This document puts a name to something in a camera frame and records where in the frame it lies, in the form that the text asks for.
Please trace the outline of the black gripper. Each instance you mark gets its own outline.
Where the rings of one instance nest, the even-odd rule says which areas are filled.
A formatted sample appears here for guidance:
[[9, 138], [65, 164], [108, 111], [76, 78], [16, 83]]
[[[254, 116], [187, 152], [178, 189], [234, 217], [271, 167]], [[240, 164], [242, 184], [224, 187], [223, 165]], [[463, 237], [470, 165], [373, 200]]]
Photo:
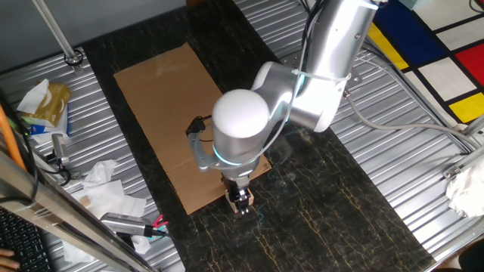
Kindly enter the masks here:
[[250, 176], [243, 175], [233, 178], [222, 173], [222, 183], [228, 191], [228, 203], [230, 206], [232, 208], [237, 208], [242, 215], [248, 213], [250, 205]]

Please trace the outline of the person hand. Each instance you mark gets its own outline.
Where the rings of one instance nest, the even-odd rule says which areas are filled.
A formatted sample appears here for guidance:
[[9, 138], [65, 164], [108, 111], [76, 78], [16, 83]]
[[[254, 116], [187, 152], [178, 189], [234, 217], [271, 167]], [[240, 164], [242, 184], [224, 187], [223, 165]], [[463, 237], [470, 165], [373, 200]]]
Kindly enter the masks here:
[[13, 259], [14, 252], [8, 249], [0, 249], [1, 272], [17, 271], [20, 264]]

